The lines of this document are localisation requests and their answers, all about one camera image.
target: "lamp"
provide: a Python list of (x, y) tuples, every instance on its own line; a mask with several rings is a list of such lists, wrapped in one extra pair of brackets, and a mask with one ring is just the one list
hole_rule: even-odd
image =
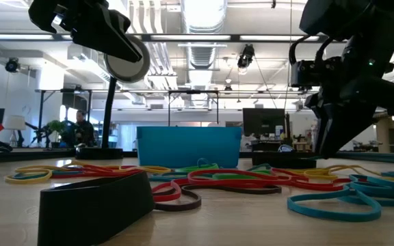
[(21, 115), (9, 115), (4, 117), (3, 127), (6, 130), (12, 130), (12, 136), (10, 136), (10, 146), (18, 147), (16, 140), (16, 133), (19, 133), (19, 140), (22, 139), (21, 131), (25, 130), (25, 118)]

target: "security camera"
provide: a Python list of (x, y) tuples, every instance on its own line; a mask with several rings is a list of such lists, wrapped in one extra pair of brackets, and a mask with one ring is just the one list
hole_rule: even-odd
[(10, 58), (5, 64), (5, 70), (11, 73), (17, 73), (21, 70), (21, 65), (18, 62), (18, 58)]

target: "black stand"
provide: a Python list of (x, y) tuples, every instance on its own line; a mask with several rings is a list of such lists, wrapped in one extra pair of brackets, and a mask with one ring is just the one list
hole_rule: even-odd
[(104, 111), (103, 140), (101, 148), (77, 148), (76, 159), (83, 160), (114, 160), (122, 158), (122, 149), (109, 148), (109, 128), (112, 113), (112, 104), (116, 89), (116, 78), (110, 76), (109, 91), (107, 92), (106, 107)]

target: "ceiling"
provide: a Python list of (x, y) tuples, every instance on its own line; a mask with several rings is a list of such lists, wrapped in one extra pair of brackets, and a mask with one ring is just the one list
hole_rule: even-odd
[[(270, 8), (270, 2), (259, 0), (229, 0), (222, 33), (303, 35), (303, 32), (298, 26), (306, 0), (293, 0), (292, 2), (289, 0), (278, 0), (276, 9)], [(140, 22), (142, 23), (142, 1), (140, 3)], [(0, 33), (41, 32), (29, 20), (27, 7), (25, 7), (28, 4), (29, 0), (0, 0)], [(130, 19), (133, 19), (133, 4), (130, 7)], [(166, 33), (182, 33), (180, 1), (162, 0), (161, 4), (163, 30)], [(188, 67), (185, 49), (178, 47), (179, 44), (180, 42), (166, 43), (173, 70), (177, 73), (177, 84), (181, 86), (188, 83)], [(68, 57), (68, 47), (70, 45), (75, 44), (71, 42), (0, 42), (0, 54), (5, 51), (41, 51), (46, 57), (52, 58), (51, 60), (58, 63), (59, 66), (67, 71), (65, 84), (80, 84), (86, 89), (105, 88), (105, 82), (99, 76), (86, 69), (73, 68), (72, 58)], [(233, 90), (265, 90), (267, 87), (271, 90), (279, 91), (287, 89), (289, 80), (287, 60), (290, 43), (254, 43), (256, 60), (250, 65), (248, 73), (245, 75), (239, 75), (235, 67), (237, 56), (244, 48), (244, 43), (226, 43), (225, 45), (225, 47), (218, 48), (209, 89), (217, 88), (223, 90), (226, 85), (226, 79), (232, 80)], [(325, 56), (332, 57), (340, 55), (344, 46), (345, 44), (343, 43), (329, 45), (326, 49)], [(319, 47), (320, 44), (301, 44), (297, 48), (297, 57), (301, 59), (313, 59)], [(34, 60), (33, 57), (30, 60), (27, 58), (23, 59), (27, 65), (40, 69), (40, 62), (43, 61)], [(0, 57), (1, 62), (6, 59), (7, 57)], [(394, 72), (387, 74), (386, 78), (393, 80)]]

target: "desk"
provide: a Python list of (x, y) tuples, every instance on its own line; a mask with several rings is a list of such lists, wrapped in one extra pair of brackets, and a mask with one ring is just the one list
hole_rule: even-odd
[[(137, 159), (123, 161), (90, 161), (101, 165), (135, 165)], [(38, 233), (39, 191), (78, 182), (52, 180), (44, 184), (6, 184), (3, 177), (25, 165), (64, 165), (65, 160), (23, 161), (0, 164), (0, 245), (36, 246)], [(319, 161), (319, 167), (336, 164), (362, 164), (378, 171), (394, 170), (394, 164), (331, 159)], [(242, 169), (252, 166), (249, 159), (240, 160)], [(287, 197), (310, 193), (283, 187), (282, 194), (245, 195), (224, 191), (197, 190), (202, 207), (182, 213), (153, 211), (110, 241), (106, 246), (322, 246), (394, 245), (394, 208), (384, 208), (379, 220), (366, 223), (326, 221), (297, 214), (287, 209)], [(365, 206), (337, 200), (311, 202), (322, 209), (360, 211)]]

